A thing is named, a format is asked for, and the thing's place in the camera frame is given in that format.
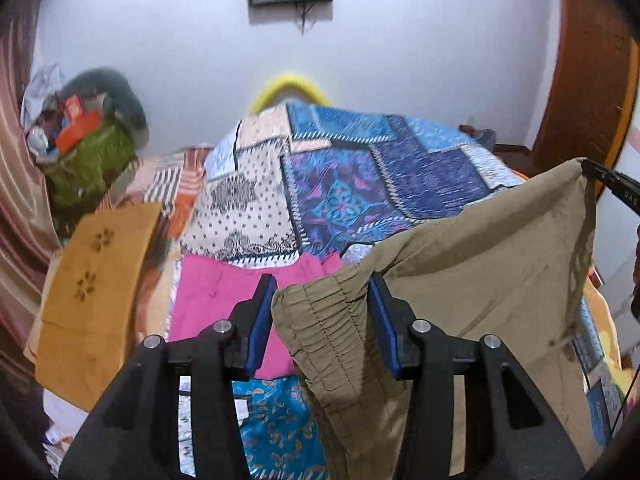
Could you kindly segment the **brown wooden door frame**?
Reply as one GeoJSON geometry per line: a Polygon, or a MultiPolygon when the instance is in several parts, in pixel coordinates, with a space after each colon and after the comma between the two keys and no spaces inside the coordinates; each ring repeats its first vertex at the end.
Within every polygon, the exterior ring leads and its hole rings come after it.
{"type": "Polygon", "coordinates": [[[639,48],[611,0],[561,0],[558,60],[534,168],[576,157],[612,168],[630,125],[638,71],[639,48]]]}

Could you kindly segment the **orange wooden lap table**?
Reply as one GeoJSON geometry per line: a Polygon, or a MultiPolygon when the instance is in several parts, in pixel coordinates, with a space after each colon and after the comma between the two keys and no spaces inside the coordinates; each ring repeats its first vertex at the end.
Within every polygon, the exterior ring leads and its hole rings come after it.
{"type": "Polygon", "coordinates": [[[87,214],[66,245],[43,308],[36,379],[91,411],[127,359],[132,310],[159,203],[87,214]]]}

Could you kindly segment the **pink folded garment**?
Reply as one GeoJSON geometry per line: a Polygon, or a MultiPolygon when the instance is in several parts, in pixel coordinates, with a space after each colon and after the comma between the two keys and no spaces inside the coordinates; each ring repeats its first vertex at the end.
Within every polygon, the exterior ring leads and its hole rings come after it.
{"type": "Polygon", "coordinates": [[[270,274],[278,289],[308,284],[341,269],[341,258],[320,259],[306,252],[288,266],[249,269],[212,258],[186,255],[172,311],[170,342],[198,336],[209,325],[228,318],[240,302],[251,300],[260,279],[270,274]]]}

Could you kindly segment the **orange box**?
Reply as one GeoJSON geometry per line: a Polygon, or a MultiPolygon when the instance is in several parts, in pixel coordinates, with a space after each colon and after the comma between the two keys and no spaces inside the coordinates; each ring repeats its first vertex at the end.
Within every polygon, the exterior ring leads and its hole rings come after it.
{"type": "Polygon", "coordinates": [[[62,128],[55,138],[58,154],[66,155],[85,136],[93,133],[102,122],[98,110],[86,110],[79,96],[71,96],[63,103],[62,128]]]}

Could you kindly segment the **striped brown curtain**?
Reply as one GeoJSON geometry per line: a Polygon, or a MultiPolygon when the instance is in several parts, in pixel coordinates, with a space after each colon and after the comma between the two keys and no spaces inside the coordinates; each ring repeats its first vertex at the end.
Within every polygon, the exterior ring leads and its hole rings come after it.
{"type": "Polygon", "coordinates": [[[41,0],[1,7],[1,357],[23,357],[44,278],[60,248],[47,185],[26,146],[21,102],[30,81],[41,0]]]}

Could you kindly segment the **olive khaki pants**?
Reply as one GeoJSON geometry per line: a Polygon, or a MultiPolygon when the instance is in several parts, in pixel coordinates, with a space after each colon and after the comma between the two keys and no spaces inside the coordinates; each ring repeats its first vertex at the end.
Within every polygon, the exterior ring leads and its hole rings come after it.
{"type": "Polygon", "coordinates": [[[533,378],[585,464],[598,457],[572,339],[591,263],[593,184],[570,160],[457,216],[375,245],[359,262],[279,290],[273,324],[306,384],[333,479],[392,476],[410,387],[386,370],[367,281],[445,333],[493,333],[533,378]]]}

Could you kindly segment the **blue patchwork bedspread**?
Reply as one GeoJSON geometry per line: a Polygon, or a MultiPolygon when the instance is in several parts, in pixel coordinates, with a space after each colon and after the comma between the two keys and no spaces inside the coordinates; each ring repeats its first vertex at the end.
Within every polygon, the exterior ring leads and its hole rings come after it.
{"type": "MultiPolygon", "coordinates": [[[[249,269],[288,266],[305,252],[338,255],[344,268],[396,234],[528,181],[432,122],[296,102],[243,119],[232,142],[210,153],[206,177],[183,257],[249,269]]],[[[602,356],[590,292],[586,279],[572,339],[584,391],[602,356]]],[[[262,367],[233,391],[248,406],[241,437],[254,477],[333,479],[303,375],[274,324],[262,367]]]]}

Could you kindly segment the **dark grey neck pillow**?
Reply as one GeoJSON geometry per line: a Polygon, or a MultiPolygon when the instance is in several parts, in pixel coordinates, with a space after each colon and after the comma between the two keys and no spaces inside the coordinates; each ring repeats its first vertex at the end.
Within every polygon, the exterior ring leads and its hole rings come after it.
{"type": "Polygon", "coordinates": [[[95,105],[104,118],[121,122],[131,133],[136,150],[148,144],[150,134],[143,106],[127,78],[114,68],[85,70],[67,81],[58,99],[64,102],[72,96],[80,99],[85,110],[95,105]]]}

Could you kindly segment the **green bag of clutter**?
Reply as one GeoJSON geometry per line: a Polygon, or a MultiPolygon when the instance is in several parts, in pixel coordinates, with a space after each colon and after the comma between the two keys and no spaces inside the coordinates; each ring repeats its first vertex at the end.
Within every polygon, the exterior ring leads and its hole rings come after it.
{"type": "Polygon", "coordinates": [[[134,141],[120,122],[104,122],[66,155],[40,162],[56,210],[92,211],[134,160],[134,141]]]}

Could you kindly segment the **yellow curved headboard object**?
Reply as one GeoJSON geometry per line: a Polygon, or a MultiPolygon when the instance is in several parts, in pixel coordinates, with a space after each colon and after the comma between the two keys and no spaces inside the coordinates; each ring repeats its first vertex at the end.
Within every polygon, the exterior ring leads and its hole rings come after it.
{"type": "Polygon", "coordinates": [[[282,99],[302,98],[320,106],[331,106],[328,96],[312,80],[296,73],[283,73],[262,87],[248,112],[258,114],[282,99]]]}

